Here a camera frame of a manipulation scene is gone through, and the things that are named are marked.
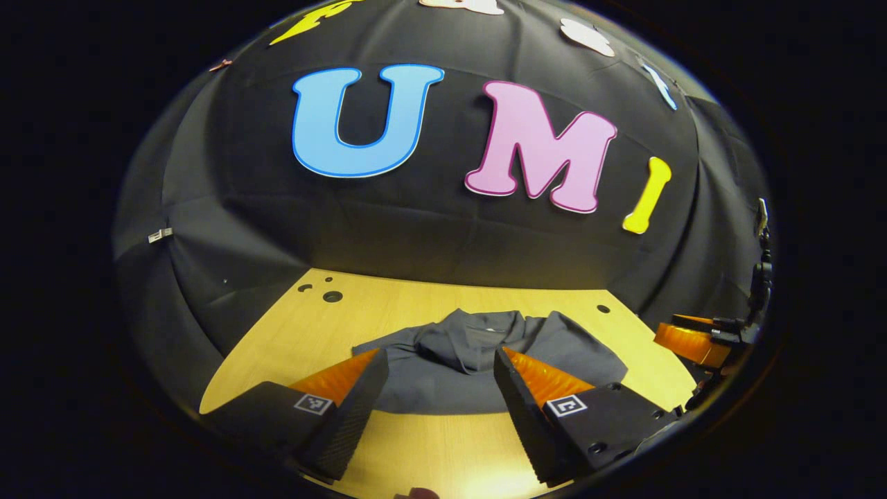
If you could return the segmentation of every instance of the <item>orange soft finger pad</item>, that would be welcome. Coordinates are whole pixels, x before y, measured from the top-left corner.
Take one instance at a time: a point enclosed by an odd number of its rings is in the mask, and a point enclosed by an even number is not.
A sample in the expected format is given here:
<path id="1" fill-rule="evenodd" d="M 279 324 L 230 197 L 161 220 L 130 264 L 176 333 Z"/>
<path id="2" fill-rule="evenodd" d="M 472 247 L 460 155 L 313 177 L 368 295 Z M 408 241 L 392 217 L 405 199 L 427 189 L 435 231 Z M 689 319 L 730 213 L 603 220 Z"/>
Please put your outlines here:
<path id="1" fill-rule="evenodd" d="M 299 392 L 310 393 L 325 397 L 335 402 L 336 407 L 341 406 L 351 387 L 364 373 L 364 369 L 370 360 L 375 357 L 379 349 L 363 352 L 348 360 L 339 362 L 334 366 L 318 371 L 311 376 L 300 379 L 290 384 L 289 387 Z"/>
<path id="2" fill-rule="evenodd" d="M 730 347 L 711 341 L 711 335 L 660 323 L 654 340 L 677 355 L 707 368 L 720 368 Z"/>
<path id="3" fill-rule="evenodd" d="M 542 408 L 549 400 L 594 388 L 593 385 L 560 369 L 553 368 L 541 360 L 533 359 L 509 348 L 503 347 L 502 349 L 508 354 L 508 359 L 511 360 L 523 382 L 530 389 L 539 408 Z"/>

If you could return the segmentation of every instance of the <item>black fabric backdrop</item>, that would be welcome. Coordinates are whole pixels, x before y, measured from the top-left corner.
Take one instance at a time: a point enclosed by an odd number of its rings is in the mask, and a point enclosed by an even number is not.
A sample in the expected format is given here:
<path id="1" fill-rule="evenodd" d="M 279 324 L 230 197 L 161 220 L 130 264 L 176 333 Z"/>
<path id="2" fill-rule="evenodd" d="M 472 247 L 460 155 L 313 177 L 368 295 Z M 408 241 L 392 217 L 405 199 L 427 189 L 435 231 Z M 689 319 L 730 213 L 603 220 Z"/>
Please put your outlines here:
<path id="1" fill-rule="evenodd" d="M 717 105 L 669 83 L 679 106 L 671 111 L 637 54 L 611 34 L 612 59 L 568 41 L 559 19 L 580 16 L 531 1 L 499 5 L 502 16 L 400 0 L 353 4 L 267 46 L 301 17 L 294 15 L 225 54 L 234 64 L 201 72 L 170 105 L 130 165 L 114 258 L 133 334 L 178 400 L 195 408 L 221 359 L 313 266 L 416 281 L 609 289 L 651 328 L 671 313 L 745 314 L 759 258 L 754 200 L 768 196 L 748 140 Z M 293 82 L 324 68 L 360 69 L 340 132 L 363 144 L 385 123 L 389 85 L 379 71 L 411 62 L 439 66 L 446 77 L 429 91 L 407 162 L 379 177 L 338 179 L 295 160 Z M 618 128 L 594 213 L 561 210 L 547 194 L 531 200 L 520 176 L 507 197 L 464 187 L 483 157 L 492 102 L 482 86 L 494 79 L 538 91 L 556 131 L 586 110 Z M 671 166 L 672 178 L 650 228 L 631 234 L 622 220 L 652 155 Z M 175 235 L 148 245 L 146 236 L 162 226 Z M 142 277 L 150 265 L 168 277 L 154 289 Z M 167 291 L 150 298 L 161 286 Z M 172 303 L 177 312 L 152 314 Z M 205 360 L 182 365 L 191 358 Z M 192 381 L 173 381 L 187 372 Z"/>

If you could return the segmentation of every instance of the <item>clip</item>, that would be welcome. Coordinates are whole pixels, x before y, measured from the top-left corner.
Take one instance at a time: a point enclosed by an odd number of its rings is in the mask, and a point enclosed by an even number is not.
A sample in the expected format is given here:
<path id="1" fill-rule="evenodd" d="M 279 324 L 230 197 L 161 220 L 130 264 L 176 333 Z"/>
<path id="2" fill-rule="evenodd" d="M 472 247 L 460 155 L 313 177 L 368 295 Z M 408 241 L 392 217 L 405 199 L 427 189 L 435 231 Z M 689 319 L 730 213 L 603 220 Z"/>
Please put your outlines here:
<path id="1" fill-rule="evenodd" d="M 168 237 L 171 235 L 172 235 L 171 228 L 161 229 L 161 230 L 155 232 L 154 234 L 151 234 L 148 236 L 148 244 L 153 244 L 153 243 L 163 239 L 164 237 Z"/>
<path id="2" fill-rule="evenodd" d="M 755 229 L 755 237 L 761 237 L 764 235 L 764 231 L 767 228 L 767 202 L 764 201 L 764 198 L 757 198 L 757 214 L 755 215 L 755 222 L 757 228 Z"/>
<path id="3" fill-rule="evenodd" d="M 232 64 L 232 62 L 233 62 L 232 60 L 222 59 L 222 62 L 216 64 L 216 65 L 213 66 L 213 67 L 211 67 L 211 68 L 209 69 L 209 72 L 210 72 L 210 73 L 213 73 L 213 72 L 218 71 L 219 69 L 222 69 L 223 67 L 230 66 L 230 65 Z"/>

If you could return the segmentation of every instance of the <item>yellow letter i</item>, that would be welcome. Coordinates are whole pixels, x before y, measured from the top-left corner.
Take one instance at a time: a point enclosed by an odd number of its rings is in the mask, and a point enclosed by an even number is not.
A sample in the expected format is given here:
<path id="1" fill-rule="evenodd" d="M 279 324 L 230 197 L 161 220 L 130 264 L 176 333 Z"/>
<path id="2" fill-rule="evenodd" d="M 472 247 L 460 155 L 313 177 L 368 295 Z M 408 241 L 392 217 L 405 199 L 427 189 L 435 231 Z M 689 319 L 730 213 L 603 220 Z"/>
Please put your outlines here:
<path id="1" fill-rule="evenodd" d="M 668 163 L 654 156 L 650 158 L 649 166 L 650 177 L 647 180 L 647 185 L 644 186 L 643 194 L 640 195 L 638 205 L 628 217 L 625 217 L 625 221 L 622 223 L 623 229 L 635 234 L 643 234 L 650 227 L 650 215 L 653 213 L 653 208 L 659 201 L 663 187 L 671 180 L 671 168 Z"/>

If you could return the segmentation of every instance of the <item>yellow letter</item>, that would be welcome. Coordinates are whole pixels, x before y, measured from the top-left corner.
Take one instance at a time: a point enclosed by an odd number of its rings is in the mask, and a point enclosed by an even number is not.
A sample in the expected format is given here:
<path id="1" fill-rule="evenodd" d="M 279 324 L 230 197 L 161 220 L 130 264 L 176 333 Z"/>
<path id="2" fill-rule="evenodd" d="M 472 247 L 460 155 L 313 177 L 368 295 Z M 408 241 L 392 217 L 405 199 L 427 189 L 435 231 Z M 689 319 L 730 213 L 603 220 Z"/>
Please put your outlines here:
<path id="1" fill-rule="evenodd" d="M 274 45 L 281 40 L 286 40 L 287 38 L 299 35 L 300 33 L 304 33 L 309 29 L 316 28 L 320 26 L 318 22 L 322 18 L 332 17 L 339 12 L 344 11 L 345 9 L 351 6 L 352 2 L 363 2 L 364 0 L 341 0 L 341 2 L 336 2 L 335 4 L 324 5 L 317 10 L 308 12 L 305 14 L 305 17 L 302 18 L 299 22 L 295 23 L 295 26 L 290 28 L 286 33 L 281 36 L 278 36 L 268 45 Z"/>
<path id="2" fill-rule="evenodd" d="M 650 178 L 644 186 L 644 193 L 640 195 L 634 211 L 625 217 L 622 223 L 623 229 L 635 234 L 643 234 L 650 227 L 650 215 L 656 207 L 656 202 L 659 201 L 659 194 L 662 193 L 665 183 L 671 180 L 671 168 L 668 163 L 654 156 L 650 158 L 649 166 Z"/>

